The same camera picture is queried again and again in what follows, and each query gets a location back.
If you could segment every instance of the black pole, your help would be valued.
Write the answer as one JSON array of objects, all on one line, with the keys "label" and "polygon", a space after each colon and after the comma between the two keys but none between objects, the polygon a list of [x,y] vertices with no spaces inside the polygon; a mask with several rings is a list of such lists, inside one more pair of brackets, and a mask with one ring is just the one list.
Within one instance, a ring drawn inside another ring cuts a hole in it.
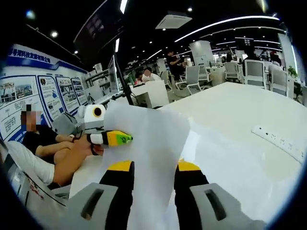
[{"label": "black pole", "polygon": [[119,72],[119,79],[120,79],[120,82],[121,82],[121,85],[122,85],[122,87],[123,87],[123,92],[124,92],[124,94],[125,94],[125,96],[126,96],[126,98],[127,98],[127,100],[128,100],[128,103],[130,104],[130,105],[134,105],[133,104],[133,101],[132,101],[132,99],[131,99],[131,89],[130,89],[130,87],[125,83],[125,79],[124,79],[124,77],[123,77],[123,75],[122,75],[122,73],[121,73],[121,71],[120,71],[120,68],[119,68],[119,64],[118,64],[118,62],[117,62],[117,57],[116,57],[116,54],[114,54],[114,60],[115,60],[115,65],[117,65],[117,71]]}]

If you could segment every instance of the display board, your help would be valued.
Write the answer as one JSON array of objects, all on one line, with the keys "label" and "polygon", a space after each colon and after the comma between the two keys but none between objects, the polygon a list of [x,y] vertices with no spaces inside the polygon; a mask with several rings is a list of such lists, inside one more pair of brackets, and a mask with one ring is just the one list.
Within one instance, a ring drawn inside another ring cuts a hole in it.
[{"label": "display board", "polygon": [[23,102],[41,111],[41,124],[50,127],[64,112],[76,115],[81,104],[87,105],[80,80],[84,74],[85,70],[69,63],[14,45],[0,77],[0,137],[5,141],[23,140]]}]

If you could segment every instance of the poster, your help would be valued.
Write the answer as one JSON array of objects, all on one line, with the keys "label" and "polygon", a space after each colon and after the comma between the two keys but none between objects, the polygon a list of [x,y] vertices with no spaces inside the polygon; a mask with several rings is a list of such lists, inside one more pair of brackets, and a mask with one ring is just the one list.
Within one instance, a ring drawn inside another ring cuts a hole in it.
[{"label": "poster", "polygon": [[81,105],[87,104],[87,98],[86,98],[83,86],[81,84],[81,80],[78,78],[72,78],[71,81],[72,81],[73,88],[76,92],[79,104]]},{"label": "poster", "polygon": [[14,135],[23,137],[21,130],[22,102],[32,104],[36,111],[43,111],[38,95],[35,76],[9,76],[1,79],[0,84],[0,130],[3,140],[9,140]]},{"label": "poster", "polygon": [[56,77],[65,109],[68,113],[76,111],[79,103],[73,90],[71,80],[67,77]]},{"label": "poster", "polygon": [[56,82],[51,76],[38,76],[37,80],[42,95],[42,103],[50,121],[53,122],[64,112]]}]

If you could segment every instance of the power strip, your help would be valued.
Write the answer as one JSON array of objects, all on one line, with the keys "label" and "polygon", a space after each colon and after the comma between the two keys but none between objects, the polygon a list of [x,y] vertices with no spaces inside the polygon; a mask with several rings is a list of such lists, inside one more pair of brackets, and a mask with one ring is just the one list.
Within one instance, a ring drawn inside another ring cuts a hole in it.
[{"label": "power strip", "polygon": [[251,132],[281,148],[301,164],[304,162],[306,152],[295,146],[293,142],[279,136],[276,132],[272,132],[263,126],[255,126]]}]

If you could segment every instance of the black ceiling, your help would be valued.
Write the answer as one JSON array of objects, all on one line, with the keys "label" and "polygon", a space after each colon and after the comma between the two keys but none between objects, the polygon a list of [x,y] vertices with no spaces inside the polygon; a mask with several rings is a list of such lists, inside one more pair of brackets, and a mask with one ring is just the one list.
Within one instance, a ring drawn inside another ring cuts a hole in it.
[{"label": "black ceiling", "polygon": [[[121,0],[108,1],[112,1],[113,9],[107,9],[106,15],[115,12],[118,13]],[[21,45],[38,49],[59,59],[71,62],[87,70],[91,70],[92,66],[98,62],[101,62],[105,67],[109,63],[114,52],[115,39],[117,38],[116,33],[114,36],[110,36],[114,39],[105,46],[98,55],[95,55],[90,63],[87,61],[88,57],[79,57],[82,63],[86,63],[86,65],[83,65],[78,58],[72,55],[76,49],[73,41],[77,33],[86,20],[103,2],[104,0],[88,0],[64,3],[64,1],[54,0],[52,4],[42,2],[27,7],[28,10],[31,9],[34,11],[36,19],[26,20],[26,23],[33,28],[38,27],[39,32],[47,36],[50,36],[52,30],[56,30],[59,35],[57,38],[53,38],[53,40],[69,50],[71,54],[57,47],[57,45],[27,26],[17,42]],[[193,9],[192,12],[187,11],[189,7]],[[155,30],[155,27],[165,17],[167,11],[184,12],[192,17],[193,20],[179,29],[169,29],[166,31]],[[244,26],[281,28],[280,21],[246,19],[213,26],[174,43],[175,40],[196,29],[221,20],[248,15],[272,16],[273,13],[274,10],[271,9],[268,9],[264,13],[257,4],[257,1],[249,0],[128,0],[125,14],[119,19],[121,23],[120,25],[117,24],[117,26],[122,26],[123,30],[123,33],[119,35],[120,44],[118,60],[121,66],[125,68],[129,62],[147,59],[160,49],[165,51],[166,47],[172,47],[176,52],[182,53],[185,52],[186,49],[188,50],[188,45],[193,40],[198,40],[204,35],[225,29]],[[235,36],[252,37],[257,40],[278,41],[277,31],[264,28],[230,30],[214,34],[213,36],[207,36],[203,39],[209,40],[213,48],[222,48],[226,47],[226,45],[217,46],[216,44],[234,41]],[[259,43],[259,46],[267,46],[267,44]],[[268,44],[268,47],[279,48],[277,44]],[[163,52],[159,53],[155,56],[155,59],[159,56],[162,57],[162,54]]]}]

